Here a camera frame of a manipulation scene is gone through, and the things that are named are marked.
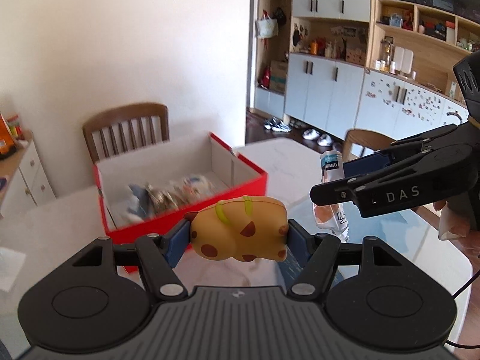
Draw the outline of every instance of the chair backrest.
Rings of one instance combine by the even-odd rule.
[[[95,163],[100,159],[95,140],[102,146],[105,158],[157,143],[157,131],[162,141],[169,140],[168,108],[159,103],[136,103],[112,108],[91,117],[82,129],[88,152]],[[129,139],[125,137],[127,129]],[[107,130],[109,142],[105,139]]]
[[[371,149],[373,151],[386,149],[395,139],[387,137],[387,135],[370,130],[361,130],[354,128],[346,133],[345,143],[343,144],[342,160],[347,162],[350,160],[350,151],[353,144],[362,146],[364,149]]]

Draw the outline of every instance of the white wall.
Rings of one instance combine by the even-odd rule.
[[[93,183],[81,126],[111,107],[169,107],[170,137],[244,144],[249,0],[0,0],[0,109],[35,136],[52,187]]]

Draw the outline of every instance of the drawer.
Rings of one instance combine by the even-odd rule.
[[[32,187],[33,179],[37,174],[39,167],[40,167],[40,158],[38,157],[35,144],[32,141],[30,142],[28,149],[23,155],[22,161],[20,162],[20,171],[23,175],[25,183],[29,188]]]
[[[30,191],[32,192],[33,199],[38,206],[55,200],[55,195],[53,194],[42,166],[38,168]]]
[[[32,208],[35,208],[35,202],[25,185],[25,181],[23,181],[22,174],[17,170],[8,182],[7,191],[0,207],[0,214],[6,218],[24,214]]]

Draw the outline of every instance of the open cardboard box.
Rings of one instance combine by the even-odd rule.
[[[131,243],[149,233],[165,234],[187,212],[198,211],[219,200],[243,195],[264,196],[267,173],[243,155],[235,155],[213,133],[175,139],[97,162],[94,167],[105,234],[114,243]],[[191,174],[202,174],[213,184],[215,195],[131,225],[122,213],[128,207],[129,184],[168,185]]]

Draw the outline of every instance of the bottle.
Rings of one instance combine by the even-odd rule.
[[[322,182],[328,183],[343,179],[342,154],[335,150],[326,151],[320,156],[322,164]],[[349,221],[345,217],[343,204],[330,204],[327,206],[317,206],[313,204],[313,216],[317,227],[323,230],[329,230],[333,235],[340,238],[342,242],[349,240]]]

